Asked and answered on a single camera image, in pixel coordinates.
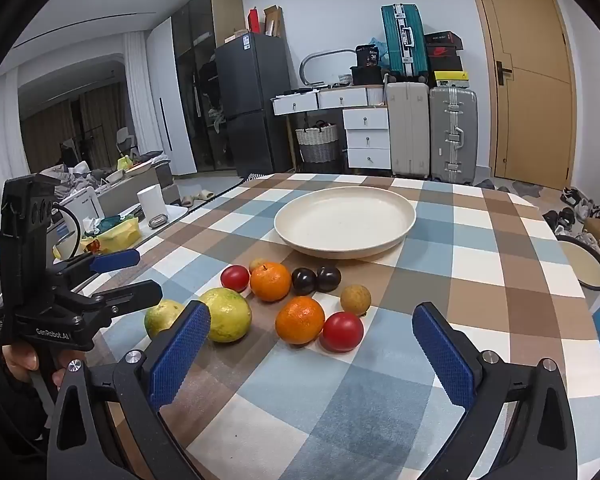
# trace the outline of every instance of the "wooden door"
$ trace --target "wooden door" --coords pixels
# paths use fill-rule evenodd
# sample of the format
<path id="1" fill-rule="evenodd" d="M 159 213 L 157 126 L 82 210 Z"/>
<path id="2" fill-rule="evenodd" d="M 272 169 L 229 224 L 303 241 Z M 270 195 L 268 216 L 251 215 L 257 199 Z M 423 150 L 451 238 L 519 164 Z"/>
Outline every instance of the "wooden door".
<path id="1" fill-rule="evenodd" d="M 554 0 L 481 1 L 497 92 L 494 175 L 561 189 L 573 158 L 574 119 L 559 10 Z"/>

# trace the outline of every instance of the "dark gray refrigerator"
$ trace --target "dark gray refrigerator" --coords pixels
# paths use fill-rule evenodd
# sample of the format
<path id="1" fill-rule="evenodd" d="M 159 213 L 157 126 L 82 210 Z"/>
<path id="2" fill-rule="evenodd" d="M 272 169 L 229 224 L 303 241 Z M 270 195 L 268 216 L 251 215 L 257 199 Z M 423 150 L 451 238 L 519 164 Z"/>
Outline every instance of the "dark gray refrigerator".
<path id="1" fill-rule="evenodd" d="M 282 38 L 250 32 L 219 46 L 216 66 L 238 175 L 290 170 L 285 118 L 271 103 L 291 88 Z"/>

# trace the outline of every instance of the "silver suitcase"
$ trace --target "silver suitcase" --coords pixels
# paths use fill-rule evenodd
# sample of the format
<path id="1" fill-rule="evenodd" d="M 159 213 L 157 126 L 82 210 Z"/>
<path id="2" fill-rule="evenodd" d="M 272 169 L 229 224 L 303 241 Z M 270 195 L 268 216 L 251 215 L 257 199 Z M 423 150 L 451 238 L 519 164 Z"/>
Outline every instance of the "silver suitcase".
<path id="1" fill-rule="evenodd" d="M 429 176 L 429 87 L 424 83 L 391 83 L 386 87 L 386 100 L 391 170 Z"/>
<path id="2" fill-rule="evenodd" d="M 433 88 L 431 176 L 443 182 L 472 184 L 478 155 L 478 101 L 466 88 Z"/>

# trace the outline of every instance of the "brown curtain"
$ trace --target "brown curtain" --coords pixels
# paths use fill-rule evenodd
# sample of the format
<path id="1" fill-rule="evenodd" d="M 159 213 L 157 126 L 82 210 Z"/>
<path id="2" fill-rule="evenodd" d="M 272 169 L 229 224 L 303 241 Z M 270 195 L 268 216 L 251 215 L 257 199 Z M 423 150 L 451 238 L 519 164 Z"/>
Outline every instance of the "brown curtain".
<path id="1" fill-rule="evenodd" d="M 95 168 L 115 166 L 120 154 L 116 133 L 125 126 L 122 83 L 103 86 L 80 96 L 80 111 L 86 139 L 90 145 L 91 163 Z"/>
<path id="2" fill-rule="evenodd" d="M 60 144 L 65 140 L 75 140 L 69 101 L 62 101 L 24 119 L 20 122 L 20 131 L 29 171 L 37 173 L 55 166 L 61 157 Z"/>

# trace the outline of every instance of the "tablecloth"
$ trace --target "tablecloth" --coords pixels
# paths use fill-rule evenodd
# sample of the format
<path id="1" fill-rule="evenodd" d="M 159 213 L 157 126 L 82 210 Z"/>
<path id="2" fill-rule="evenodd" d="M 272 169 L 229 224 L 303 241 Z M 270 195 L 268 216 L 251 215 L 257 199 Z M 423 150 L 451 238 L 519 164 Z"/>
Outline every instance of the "tablecloth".
<path id="1" fill-rule="evenodd" d="M 538 210 L 504 192 L 400 178 L 274 174 L 245 182 L 191 212 L 139 249 L 138 266 L 103 274 L 84 291 L 153 279 L 183 303 L 214 286 L 228 264 L 256 257 L 289 270 L 323 262 L 291 250 L 273 229 L 276 212 L 305 193 L 374 186 L 413 203 L 404 243 L 378 256 L 338 262 L 342 283 L 315 293 L 326 315 L 342 288 L 365 285 L 373 306 L 365 337 L 347 354 L 318 342 L 292 348 L 276 336 L 284 305 L 247 289 L 250 332 L 207 343 L 162 416 L 208 480 L 411 479 L 462 415 L 451 405 L 411 331 L 432 301 L 480 350 L 535 365 L 556 361 L 568 391 L 581 478 L 600 467 L 600 345 L 584 295 Z M 144 313 L 103 330 L 99 351 L 118 360 L 148 344 Z M 512 407 L 506 406 L 473 475 L 488 471 Z"/>

